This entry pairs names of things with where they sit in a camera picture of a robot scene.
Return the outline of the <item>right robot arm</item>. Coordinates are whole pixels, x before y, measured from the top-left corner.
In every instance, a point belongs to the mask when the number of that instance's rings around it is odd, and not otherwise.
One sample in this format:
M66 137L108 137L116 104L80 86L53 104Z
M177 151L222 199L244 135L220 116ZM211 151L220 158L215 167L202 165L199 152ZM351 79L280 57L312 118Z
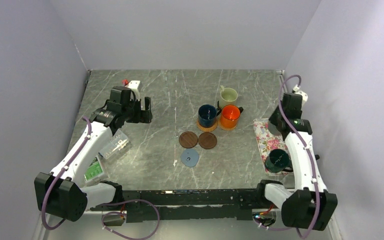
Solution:
M295 191L288 191L278 181L262 180L255 200L262 208L271 204L278 207L286 227L323 231L338 205L338 198L328 191L320 175L313 150L312 127L302 118L302 105L302 95L285 93L268 120L287 147Z

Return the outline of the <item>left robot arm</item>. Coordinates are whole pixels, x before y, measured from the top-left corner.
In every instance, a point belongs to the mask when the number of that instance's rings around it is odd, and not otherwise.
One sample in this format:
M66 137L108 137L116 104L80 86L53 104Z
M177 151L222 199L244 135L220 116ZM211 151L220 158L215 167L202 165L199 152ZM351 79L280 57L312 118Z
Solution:
M151 98L140 98L139 90L128 86L114 86L103 107L83 118L86 127L77 143L57 166L40 172L34 180L38 210L47 229L46 214L75 222L87 209L104 205L117 210L123 205L123 188L118 183L104 180L93 186L79 185L117 130L125 123L149 124L152 118Z

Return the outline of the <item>dark wooden coaster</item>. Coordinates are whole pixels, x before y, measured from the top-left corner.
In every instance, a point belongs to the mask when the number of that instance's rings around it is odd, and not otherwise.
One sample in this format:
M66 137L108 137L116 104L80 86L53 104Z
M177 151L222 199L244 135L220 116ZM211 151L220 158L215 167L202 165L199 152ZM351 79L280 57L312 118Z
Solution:
M198 136L192 131L185 131L179 136L178 141L183 148L190 149L197 145Z
M198 137L198 144L206 150L214 148L217 142L217 137L211 132L203 132Z

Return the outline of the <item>cream green mug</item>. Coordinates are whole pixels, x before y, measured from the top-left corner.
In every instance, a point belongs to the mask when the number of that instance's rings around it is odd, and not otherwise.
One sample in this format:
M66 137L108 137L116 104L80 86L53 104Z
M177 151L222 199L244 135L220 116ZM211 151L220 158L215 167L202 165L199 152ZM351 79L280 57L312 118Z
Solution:
M220 86L218 105L220 108L224 108L227 105L236 105L238 99L238 93L235 89L230 87Z

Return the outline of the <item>orange glossy mug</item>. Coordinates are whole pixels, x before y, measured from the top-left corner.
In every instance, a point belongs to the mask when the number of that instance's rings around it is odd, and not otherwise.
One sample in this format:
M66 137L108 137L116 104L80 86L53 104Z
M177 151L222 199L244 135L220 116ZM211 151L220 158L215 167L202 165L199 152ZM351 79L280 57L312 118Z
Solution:
M243 107L238 107L236 105L227 105L221 110L218 122L228 128L237 126L238 120L243 111Z

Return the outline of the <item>blue round coaster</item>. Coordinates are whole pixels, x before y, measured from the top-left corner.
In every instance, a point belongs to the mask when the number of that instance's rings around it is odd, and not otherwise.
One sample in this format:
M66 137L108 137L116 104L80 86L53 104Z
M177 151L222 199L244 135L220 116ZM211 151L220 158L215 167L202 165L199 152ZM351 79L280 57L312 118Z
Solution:
M180 161L189 168L193 168L197 165L200 159L199 153L192 148L185 149L180 155Z

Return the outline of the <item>navy blue mug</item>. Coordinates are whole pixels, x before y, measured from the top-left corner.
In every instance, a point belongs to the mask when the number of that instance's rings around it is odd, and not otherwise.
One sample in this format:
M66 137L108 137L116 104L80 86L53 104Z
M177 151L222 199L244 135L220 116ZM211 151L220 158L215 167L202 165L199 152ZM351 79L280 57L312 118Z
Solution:
M210 104L204 104L200 106L198 109L198 123L203 128L212 127L215 122L217 116L221 113L221 109L219 107L214 107Z

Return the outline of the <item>dark teal mug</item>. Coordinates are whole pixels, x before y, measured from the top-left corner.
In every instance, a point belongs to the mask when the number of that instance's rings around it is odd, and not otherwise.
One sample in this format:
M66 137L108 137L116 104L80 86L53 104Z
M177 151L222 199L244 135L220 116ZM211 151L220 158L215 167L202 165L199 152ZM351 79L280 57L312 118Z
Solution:
M270 173L280 173L291 165L289 154L280 148L270 151L265 159L264 166Z

